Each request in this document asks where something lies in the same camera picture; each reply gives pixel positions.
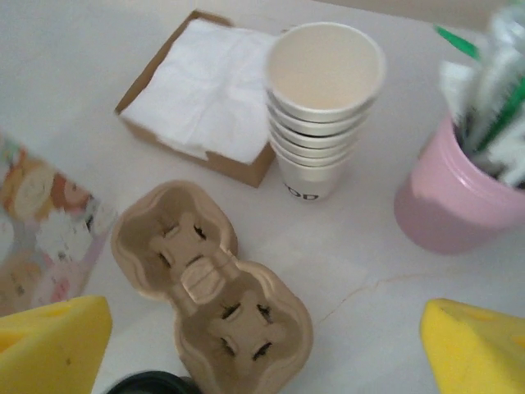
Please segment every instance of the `napkin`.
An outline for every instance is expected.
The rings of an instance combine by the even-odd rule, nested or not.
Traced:
[[[267,143],[264,65],[275,39],[191,21],[121,116],[195,157],[251,163]]]

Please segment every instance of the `table surface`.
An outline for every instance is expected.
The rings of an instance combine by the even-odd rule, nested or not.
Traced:
[[[421,21],[483,29],[505,0],[318,0]]]
[[[113,115],[196,5],[274,34],[339,21],[384,48],[385,88],[329,200],[295,200],[275,163],[258,189],[245,186],[135,140]],[[2,5],[0,18],[0,50],[11,55],[0,61],[0,125],[8,134],[120,211],[161,182],[197,182],[233,223],[240,257],[266,264],[304,301],[315,343],[283,392],[437,393],[418,335],[429,299],[524,315],[523,231],[441,257],[412,244],[395,223],[396,188],[445,114],[439,63],[467,60],[429,24],[304,0],[33,0]],[[85,293],[106,296],[114,319],[94,393],[144,369],[185,374],[173,311],[131,288],[108,245]]]

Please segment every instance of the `pink cup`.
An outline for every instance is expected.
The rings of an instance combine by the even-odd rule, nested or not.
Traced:
[[[395,196],[395,218],[417,245],[457,254],[525,224],[525,192],[477,169],[445,119]]]

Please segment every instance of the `white paper cup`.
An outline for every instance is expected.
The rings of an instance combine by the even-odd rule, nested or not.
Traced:
[[[352,141],[346,144],[339,144],[330,148],[314,149],[305,148],[288,141],[275,127],[270,126],[270,134],[272,138],[285,150],[303,156],[304,158],[329,158],[336,156],[338,153],[344,152],[352,146]]]
[[[272,146],[273,150],[276,153],[281,154],[288,160],[301,164],[302,166],[306,167],[325,167],[329,166],[332,163],[338,162],[341,160],[344,156],[348,155],[351,150],[351,145],[349,145],[345,150],[336,153],[332,156],[327,156],[324,158],[305,158],[304,156],[299,156],[298,154],[292,153],[286,149],[284,149],[282,146],[279,145],[279,143],[276,141],[272,133],[270,133],[270,145]]]
[[[277,162],[286,189],[296,198],[306,202],[328,197],[337,187],[345,172],[350,155],[325,167],[306,167],[276,153]]]
[[[272,116],[271,113],[269,114],[268,120],[271,127],[275,128],[276,131],[288,141],[305,148],[313,149],[326,149],[334,146],[352,144],[358,140],[359,135],[366,124],[365,121],[363,121],[353,129],[329,137],[311,137],[309,135],[298,134],[293,130],[284,127]]]
[[[331,122],[376,100],[386,60],[363,32],[319,22],[284,33],[268,54],[266,73],[267,88],[285,112],[304,121]]]
[[[293,131],[297,131],[300,134],[311,135],[313,137],[326,137],[347,131],[348,129],[355,127],[355,125],[358,125],[370,113],[369,108],[367,108],[362,112],[354,114],[353,117],[343,119],[342,121],[333,121],[330,123],[302,121],[288,115],[282,110],[282,108],[279,108],[279,104],[272,97],[271,93],[268,93],[268,111],[271,112],[274,118],[278,119],[284,126]]]

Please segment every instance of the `pulp cup holder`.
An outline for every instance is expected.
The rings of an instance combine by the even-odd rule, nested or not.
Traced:
[[[137,291],[173,306],[180,358],[207,394],[278,392],[306,362],[308,311],[274,272],[235,257],[232,225],[195,184],[168,182],[129,207],[112,251]]]

